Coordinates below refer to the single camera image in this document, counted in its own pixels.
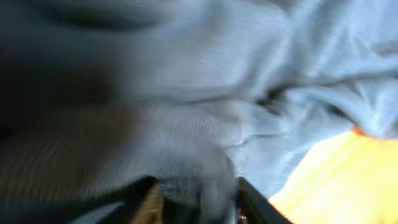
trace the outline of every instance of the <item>orange object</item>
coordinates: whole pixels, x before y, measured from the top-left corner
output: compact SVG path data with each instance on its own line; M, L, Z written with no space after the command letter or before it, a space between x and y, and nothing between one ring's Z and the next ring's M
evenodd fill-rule
M352 131L319 142L271 203L298 224L398 224L398 141Z

